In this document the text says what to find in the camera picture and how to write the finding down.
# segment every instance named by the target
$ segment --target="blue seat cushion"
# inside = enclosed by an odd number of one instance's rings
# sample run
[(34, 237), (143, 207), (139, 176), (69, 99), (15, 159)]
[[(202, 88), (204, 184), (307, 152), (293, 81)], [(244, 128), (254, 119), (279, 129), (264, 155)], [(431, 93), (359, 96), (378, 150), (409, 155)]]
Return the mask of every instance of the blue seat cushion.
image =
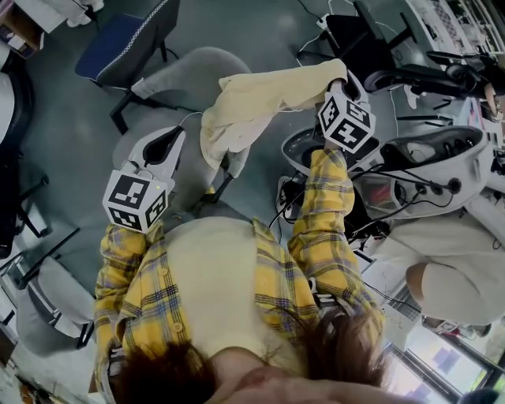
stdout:
[(128, 46), (143, 22), (143, 18), (127, 14), (112, 18), (80, 57), (75, 72), (79, 76), (96, 80), (99, 73)]

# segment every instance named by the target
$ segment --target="yellow t-shirt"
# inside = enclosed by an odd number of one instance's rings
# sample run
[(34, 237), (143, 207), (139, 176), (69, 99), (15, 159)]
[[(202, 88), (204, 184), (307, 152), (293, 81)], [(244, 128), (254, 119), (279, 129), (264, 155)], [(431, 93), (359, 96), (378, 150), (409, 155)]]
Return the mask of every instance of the yellow t-shirt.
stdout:
[(236, 346), (302, 374), (295, 350), (262, 321), (254, 301), (257, 260), (251, 223), (198, 219), (166, 234), (170, 271), (192, 330), (209, 357)]

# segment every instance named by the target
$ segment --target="gray floor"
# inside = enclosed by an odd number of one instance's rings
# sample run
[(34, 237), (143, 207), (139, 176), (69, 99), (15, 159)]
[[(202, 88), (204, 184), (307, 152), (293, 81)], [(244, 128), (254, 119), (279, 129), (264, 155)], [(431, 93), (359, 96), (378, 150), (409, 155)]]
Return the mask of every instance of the gray floor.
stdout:
[[(120, 12), (144, 16), (157, 2), (107, 0), (99, 21), (103, 24)], [(326, 0), (305, 3), (318, 15), (328, 12)], [(343, 0), (334, 0), (333, 9), (353, 12)], [(221, 47), (236, 54), (254, 73), (267, 72), (297, 66), (294, 52), (318, 34), (315, 22), (295, 0), (184, 0), (178, 26), (166, 44), (179, 55), (201, 46)], [(101, 199), (120, 137), (108, 114), (122, 96), (73, 72), (95, 35), (93, 24), (74, 29), (63, 25), (46, 37), (44, 49), (28, 61), (36, 113), (24, 147), (26, 161), (50, 177), (50, 186), (39, 193), (36, 203), (59, 229), (53, 239), (64, 237), (67, 230), (62, 230), (62, 224), (82, 229), (64, 248), (62, 260), (90, 291), (101, 265), (99, 241), (107, 225)], [(161, 59), (156, 54), (151, 68), (158, 66)], [(400, 100), (405, 104), (405, 97)], [(391, 137), (396, 128), (389, 95), (373, 96), (372, 107), (378, 117), (378, 136)], [(268, 223), (275, 214), (278, 178), (293, 173), (281, 156), (280, 144), (293, 131), (312, 124), (312, 111), (279, 114), (252, 146), (245, 170), (224, 199), (241, 213)]]

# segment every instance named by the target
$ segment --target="cardboard box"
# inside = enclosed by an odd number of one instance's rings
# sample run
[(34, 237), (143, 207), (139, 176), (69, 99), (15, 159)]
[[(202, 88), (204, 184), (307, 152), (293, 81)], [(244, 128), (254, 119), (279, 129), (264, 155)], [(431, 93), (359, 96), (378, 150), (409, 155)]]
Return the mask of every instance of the cardboard box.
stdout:
[(29, 58), (43, 45), (43, 30), (12, 0), (0, 3), (0, 40), (23, 58)]

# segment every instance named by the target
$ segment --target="blue chair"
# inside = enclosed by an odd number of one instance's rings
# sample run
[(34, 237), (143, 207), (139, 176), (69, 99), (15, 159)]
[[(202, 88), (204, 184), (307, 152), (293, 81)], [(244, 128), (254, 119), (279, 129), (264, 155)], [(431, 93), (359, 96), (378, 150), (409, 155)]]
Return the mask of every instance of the blue chair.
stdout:
[(180, 0), (162, 0), (145, 19), (117, 15), (100, 30), (75, 72), (100, 87), (128, 92), (158, 48), (167, 61), (165, 38), (177, 24), (179, 5)]

